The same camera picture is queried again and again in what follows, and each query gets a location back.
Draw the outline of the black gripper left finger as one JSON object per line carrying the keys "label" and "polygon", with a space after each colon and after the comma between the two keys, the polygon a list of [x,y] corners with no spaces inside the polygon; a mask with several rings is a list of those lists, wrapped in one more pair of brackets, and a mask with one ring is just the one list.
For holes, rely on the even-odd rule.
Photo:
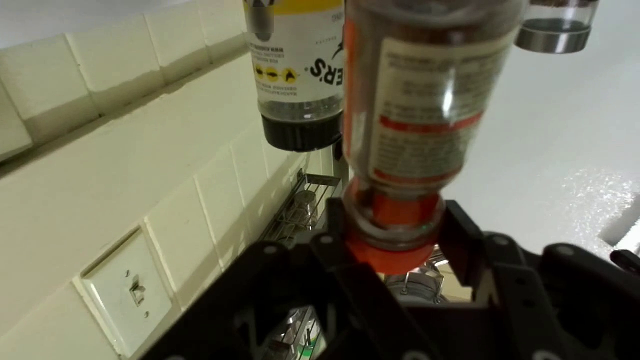
{"label": "black gripper left finger", "polygon": [[303,311],[325,341],[316,360],[429,360],[429,340],[343,234],[345,204],[331,197],[328,228],[286,246],[256,241],[157,340],[142,360],[286,360],[282,340]]}

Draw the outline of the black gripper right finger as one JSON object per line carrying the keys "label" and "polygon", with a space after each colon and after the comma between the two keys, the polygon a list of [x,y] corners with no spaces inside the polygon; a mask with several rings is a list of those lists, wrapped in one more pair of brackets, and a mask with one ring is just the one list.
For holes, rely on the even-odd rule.
{"label": "black gripper right finger", "polygon": [[455,360],[640,360],[640,279],[557,241],[541,254],[483,229],[455,199],[439,246],[470,306],[447,307],[439,341]]}

